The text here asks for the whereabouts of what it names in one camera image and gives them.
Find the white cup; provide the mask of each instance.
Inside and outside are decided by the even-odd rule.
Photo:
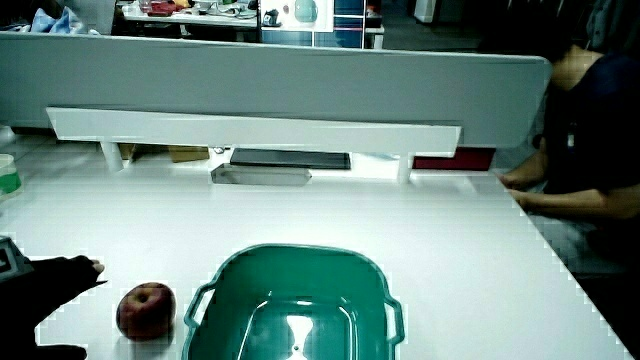
[[[22,181],[13,156],[0,154],[0,201],[6,200],[22,190]]]

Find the person's arm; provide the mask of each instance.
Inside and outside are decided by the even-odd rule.
[[[523,210],[542,215],[612,220],[640,215],[640,184],[608,192],[596,189],[557,195],[510,192]]]
[[[547,150],[545,139],[540,140],[540,148],[517,168],[506,174],[498,175],[498,179],[507,189],[521,190],[544,180],[547,172]]]

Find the blue panel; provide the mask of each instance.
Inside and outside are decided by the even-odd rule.
[[[262,30],[262,42],[265,44],[311,46],[311,36],[308,31]]]
[[[363,0],[335,0],[334,14],[364,16],[364,4]]]

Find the white table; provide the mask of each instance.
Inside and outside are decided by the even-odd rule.
[[[209,170],[228,153],[148,156],[113,174],[96,144],[35,146],[16,161],[24,193],[0,204],[0,233],[34,259],[97,258],[109,280],[43,322],[41,344],[81,344],[92,360],[179,359],[185,310],[227,257],[304,243],[382,268],[404,312],[397,359],[631,358],[492,175],[418,171],[398,184],[397,162],[355,154],[351,173],[315,172],[304,187],[214,185]],[[115,309],[146,281],[175,291],[177,326],[136,344]]]
[[[134,1],[130,5],[123,7],[124,18],[127,21],[137,22],[155,22],[155,23],[172,23],[181,24],[181,30],[184,32],[184,25],[209,25],[209,26],[230,26],[244,29],[256,29],[258,27],[257,20],[238,19],[226,15],[196,15],[190,13],[174,13],[171,16],[149,16],[143,13],[138,6],[138,2]],[[373,38],[373,49],[382,49],[384,41],[384,26],[379,28],[365,28],[365,36]]]
[[[140,22],[161,22],[173,24],[189,24],[189,25],[211,25],[211,26],[233,26],[240,28],[255,29],[258,24],[256,18],[239,19],[226,15],[196,15],[189,13],[173,13],[171,16],[149,16],[140,10],[137,1],[126,5],[122,8],[124,18],[127,21]]]

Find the basin handle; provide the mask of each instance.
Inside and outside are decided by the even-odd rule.
[[[215,288],[216,288],[216,281],[214,280],[214,281],[211,281],[210,283],[200,286],[196,291],[196,295],[194,296],[191,304],[189,304],[189,308],[187,309],[187,312],[184,315],[184,323],[187,324],[187,326],[190,329],[195,329],[198,327],[198,323],[193,317],[196,311],[198,310],[198,308],[200,307],[200,302],[202,301],[204,294],[206,294],[211,290],[214,290]]]
[[[393,317],[396,324],[396,334],[389,339],[389,359],[394,359],[396,354],[396,345],[404,340],[404,320],[402,318],[402,306],[400,303],[391,296],[385,297],[385,303],[393,308]]]

